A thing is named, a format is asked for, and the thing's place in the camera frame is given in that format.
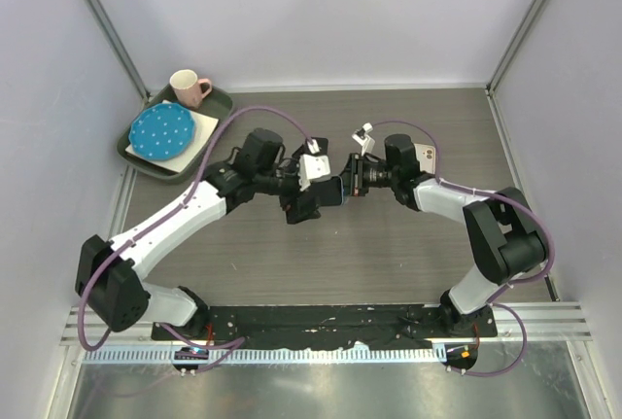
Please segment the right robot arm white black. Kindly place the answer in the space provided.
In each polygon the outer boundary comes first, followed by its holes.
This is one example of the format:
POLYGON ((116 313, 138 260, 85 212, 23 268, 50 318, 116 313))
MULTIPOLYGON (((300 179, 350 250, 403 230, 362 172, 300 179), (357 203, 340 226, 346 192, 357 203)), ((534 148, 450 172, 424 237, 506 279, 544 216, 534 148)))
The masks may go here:
POLYGON ((385 156, 371 153, 370 124, 352 135, 361 151, 352 153, 341 173, 343 194, 364 196, 371 189, 389 189, 398 203, 435 214, 466 227, 473 267, 440 298, 438 322, 444 332, 459 336, 474 315, 504 288, 554 257, 544 225, 516 188, 481 191, 449 183, 424 170, 417 149, 406 134, 385 139, 385 156))

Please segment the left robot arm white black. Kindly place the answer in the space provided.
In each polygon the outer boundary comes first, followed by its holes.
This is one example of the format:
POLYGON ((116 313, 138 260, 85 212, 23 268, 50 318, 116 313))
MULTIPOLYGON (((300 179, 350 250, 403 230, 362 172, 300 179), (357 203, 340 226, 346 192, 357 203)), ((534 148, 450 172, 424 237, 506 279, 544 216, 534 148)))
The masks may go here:
POLYGON ((257 128, 242 147, 210 164, 198 182, 140 225, 108 241, 94 235, 83 245, 76 291, 111 332, 138 322, 164 323, 184 339, 202 336, 207 304, 186 287, 162 288, 147 276, 196 232, 225 217, 256 194, 278 197, 290 224, 319 217, 311 187, 330 175, 328 139, 315 138, 284 156, 281 136, 257 128))

